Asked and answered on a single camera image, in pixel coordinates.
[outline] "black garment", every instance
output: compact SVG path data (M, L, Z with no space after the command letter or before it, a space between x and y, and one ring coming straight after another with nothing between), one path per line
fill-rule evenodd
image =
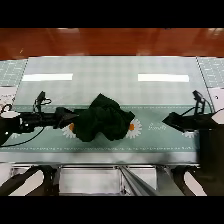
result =
M86 110L76 109L79 116L75 120L73 133L83 142L92 141L102 132L110 141L122 139L128 132L135 115L124 112L117 102L99 94Z

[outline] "yellow flower center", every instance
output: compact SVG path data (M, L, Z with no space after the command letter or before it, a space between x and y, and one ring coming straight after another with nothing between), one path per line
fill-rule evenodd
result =
M129 130L133 131L135 129L135 126L133 124L130 124Z
M73 123L71 123L71 124L69 125L69 129L70 129L71 131L73 131L74 127L75 127L75 125L74 125Z

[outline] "crumpled black fabric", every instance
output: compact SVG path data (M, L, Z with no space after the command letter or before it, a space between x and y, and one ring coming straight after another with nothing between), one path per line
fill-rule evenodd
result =
M83 142L92 141L102 132L110 141L122 139L128 132L135 115L120 109L117 102L99 94L88 109L75 109L73 133Z

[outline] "wooden panel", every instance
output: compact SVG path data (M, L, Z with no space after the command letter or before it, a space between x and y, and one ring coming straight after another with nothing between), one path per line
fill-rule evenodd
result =
M223 28L0 28L0 60L56 55L224 56Z

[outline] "green tabletop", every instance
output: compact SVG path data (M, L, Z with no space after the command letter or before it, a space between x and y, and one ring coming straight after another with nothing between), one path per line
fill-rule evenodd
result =
M189 82L139 82L138 74L188 75ZM72 74L72 80L25 81L37 74ZM69 126L46 128L29 143L2 148L2 160L61 163L192 163L198 150L197 133L178 132L161 121L172 111L182 113L195 104L192 92L207 99L208 92L194 57L66 56L29 58L14 108L31 111L41 91L52 100L43 111L57 106L87 108L99 93L132 111L135 130L126 138L109 141L102 134L90 143L76 138ZM35 133L13 135L6 144Z

